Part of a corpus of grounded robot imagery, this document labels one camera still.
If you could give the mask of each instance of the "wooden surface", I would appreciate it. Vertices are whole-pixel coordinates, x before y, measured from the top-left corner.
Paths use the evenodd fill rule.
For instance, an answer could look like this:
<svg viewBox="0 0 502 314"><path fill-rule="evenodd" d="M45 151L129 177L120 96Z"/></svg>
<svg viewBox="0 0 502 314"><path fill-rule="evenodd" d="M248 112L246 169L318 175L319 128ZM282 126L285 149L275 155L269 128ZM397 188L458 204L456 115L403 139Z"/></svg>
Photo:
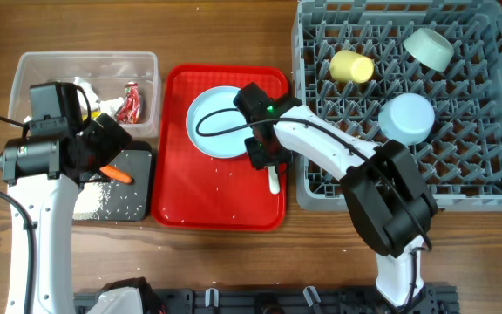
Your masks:
<svg viewBox="0 0 502 314"><path fill-rule="evenodd" d="M294 0L0 6L0 115L7 115L17 62L26 51L153 51L163 81L174 66L198 62L272 65L289 76L295 7ZM17 136L17 129L0 123L0 152ZM155 288L373 284L375 255L349 215L301 210L290 179L288 215L272 233L166 229L152 218L76 224L74 290L96 291L133 276L145 276ZM502 313L502 214L442 213L430 237L435 249L423 256L424 280L457 285L463 313ZM10 246L9 205L0 201L0 313Z"/></svg>

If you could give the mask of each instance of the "carrot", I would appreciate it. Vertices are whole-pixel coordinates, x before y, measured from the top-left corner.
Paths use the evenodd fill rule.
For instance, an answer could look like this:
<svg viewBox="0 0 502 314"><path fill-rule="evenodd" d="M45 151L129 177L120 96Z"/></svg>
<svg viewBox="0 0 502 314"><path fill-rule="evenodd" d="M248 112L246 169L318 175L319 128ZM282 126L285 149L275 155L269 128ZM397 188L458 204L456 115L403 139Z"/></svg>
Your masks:
<svg viewBox="0 0 502 314"><path fill-rule="evenodd" d="M132 177L129 176L129 174L126 174L123 171L118 170L117 168L114 168L110 165L100 168L100 171L103 174L119 182L123 182L125 184L131 184L132 182Z"/></svg>

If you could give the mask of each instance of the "plate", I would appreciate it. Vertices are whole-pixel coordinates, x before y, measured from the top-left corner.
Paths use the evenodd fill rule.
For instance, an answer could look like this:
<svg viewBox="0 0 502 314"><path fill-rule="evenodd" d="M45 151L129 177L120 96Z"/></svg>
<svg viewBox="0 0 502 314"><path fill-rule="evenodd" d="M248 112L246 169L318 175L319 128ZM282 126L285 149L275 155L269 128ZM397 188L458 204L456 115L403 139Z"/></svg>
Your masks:
<svg viewBox="0 0 502 314"><path fill-rule="evenodd" d="M253 136L250 127L213 137L197 134L197 123L209 113L220 109L235 108L234 98L240 89L233 86L218 86L199 95L187 111L186 128L189 139L202 153L215 158L233 158L246 152L246 138ZM207 118L200 125L203 133L213 133L244 125L245 118L240 112L219 113Z"/></svg>

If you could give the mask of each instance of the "clear plastic bin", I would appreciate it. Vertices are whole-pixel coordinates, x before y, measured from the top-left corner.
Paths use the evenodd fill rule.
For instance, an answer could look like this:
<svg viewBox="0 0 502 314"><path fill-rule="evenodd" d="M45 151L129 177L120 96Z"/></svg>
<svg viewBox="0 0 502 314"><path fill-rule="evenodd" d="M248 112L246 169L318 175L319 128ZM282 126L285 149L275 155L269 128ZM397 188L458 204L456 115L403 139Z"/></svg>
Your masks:
<svg viewBox="0 0 502 314"><path fill-rule="evenodd" d="M31 116L31 85L50 81L73 82L80 77L92 84L102 100L125 97L128 82L139 83L143 99L140 121L121 125L133 138L158 136L162 83L158 59L152 52L47 51L26 52L18 62L10 92L9 119L22 122Z"/></svg>

